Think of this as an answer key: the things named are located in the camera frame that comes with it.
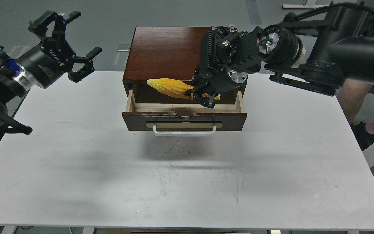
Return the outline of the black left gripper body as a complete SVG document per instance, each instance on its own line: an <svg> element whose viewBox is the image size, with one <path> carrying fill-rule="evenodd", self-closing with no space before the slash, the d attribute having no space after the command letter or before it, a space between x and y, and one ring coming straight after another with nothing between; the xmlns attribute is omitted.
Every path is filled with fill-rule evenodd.
<svg viewBox="0 0 374 234"><path fill-rule="evenodd" d="M56 46L55 41L41 41L17 58L17 63L34 76L37 86L47 89L64 73L71 71L73 65L66 58L74 55L76 53L67 41L60 46Z"/></svg>

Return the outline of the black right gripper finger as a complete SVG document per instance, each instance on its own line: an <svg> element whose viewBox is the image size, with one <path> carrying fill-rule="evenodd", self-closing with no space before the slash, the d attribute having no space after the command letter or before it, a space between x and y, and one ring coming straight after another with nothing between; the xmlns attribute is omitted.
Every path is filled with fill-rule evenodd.
<svg viewBox="0 0 374 234"><path fill-rule="evenodd" d="M193 89L193 100L205 108L214 108L215 96L204 93L202 89Z"/></svg>
<svg viewBox="0 0 374 234"><path fill-rule="evenodd" d="M191 81L191 86L186 92L186 97L207 97L205 90L209 84L209 80L201 77L193 77Z"/></svg>

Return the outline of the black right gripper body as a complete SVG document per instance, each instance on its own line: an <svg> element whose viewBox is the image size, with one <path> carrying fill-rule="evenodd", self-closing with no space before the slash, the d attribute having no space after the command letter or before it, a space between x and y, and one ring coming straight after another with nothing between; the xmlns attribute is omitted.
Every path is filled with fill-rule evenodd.
<svg viewBox="0 0 374 234"><path fill-rule="evenodd" d="M260 27L253 31L232 32L219 26L200 39L196 77L209 80L207 93L224 93L245 85L246 74L260 70L268 54L268 33Z"/></svg>

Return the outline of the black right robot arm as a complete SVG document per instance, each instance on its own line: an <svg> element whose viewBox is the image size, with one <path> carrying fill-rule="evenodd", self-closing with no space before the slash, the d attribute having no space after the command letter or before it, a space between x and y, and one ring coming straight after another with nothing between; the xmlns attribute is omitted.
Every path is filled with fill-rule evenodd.
<svg viewBox="0 0 374 234"><path fill-rule="evenodd" d="M202 36L192 88L183 97L213 108L217 95L244 86L250 74L334 96L347 79L374 85L374 10L329 4L251 32L219 26Z"/></svg>

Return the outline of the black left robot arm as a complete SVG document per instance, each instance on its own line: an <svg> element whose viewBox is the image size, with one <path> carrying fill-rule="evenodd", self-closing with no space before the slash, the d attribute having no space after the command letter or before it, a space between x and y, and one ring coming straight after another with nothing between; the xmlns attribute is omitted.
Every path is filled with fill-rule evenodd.
<svg viewBox="0 0 374 234"><path fill-rule="evenodd" d="M17 59L0 46L0 135L29 135L33 131L9 115L7 103L12 99L24 97L35 85L47 89L65 73L77 83L95 71L93 58L102 49L97 46L85 56L77 56L65 39L67 25L80 15L78 11L65 15L47 11L29 22L28 30L40 43Z"/></svg>

